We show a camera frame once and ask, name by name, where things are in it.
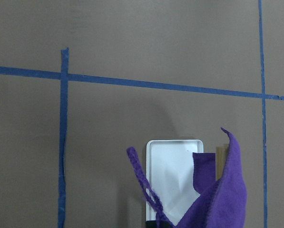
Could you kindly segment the purple towel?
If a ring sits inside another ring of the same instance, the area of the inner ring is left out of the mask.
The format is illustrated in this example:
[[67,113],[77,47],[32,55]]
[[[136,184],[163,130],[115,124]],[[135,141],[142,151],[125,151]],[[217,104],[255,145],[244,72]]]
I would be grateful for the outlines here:
[[215,178],[215,155],[194,153],[193,186],[200,194],[177,225],[164,212],[159,196],[147,180],[137,151],[127,148],[127,156],[155,219],[145,222],[147,228],[242,228],[245,225],[247,190],[243,178],[240,145],[226,129],[229,138],[228,155],[222,177]]

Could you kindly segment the white rack base tray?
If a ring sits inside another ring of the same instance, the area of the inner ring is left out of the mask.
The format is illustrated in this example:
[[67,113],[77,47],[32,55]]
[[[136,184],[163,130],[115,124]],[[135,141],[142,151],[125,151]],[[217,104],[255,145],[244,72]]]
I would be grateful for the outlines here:
[[167,218],[177,225],[199,193],[193,187],[193,153],[203,153],[201,140],[151,140],[146,148],[146,176]]

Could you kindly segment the wooden rack bar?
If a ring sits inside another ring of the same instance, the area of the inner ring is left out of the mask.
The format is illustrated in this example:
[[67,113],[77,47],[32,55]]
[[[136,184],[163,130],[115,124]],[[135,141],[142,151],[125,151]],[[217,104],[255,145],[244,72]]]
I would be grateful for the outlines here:
[[223,175],[224,166],[229,153],[229,144],[224,144],[221,147],[216,147],[215,153],[215,178],[221,179]]

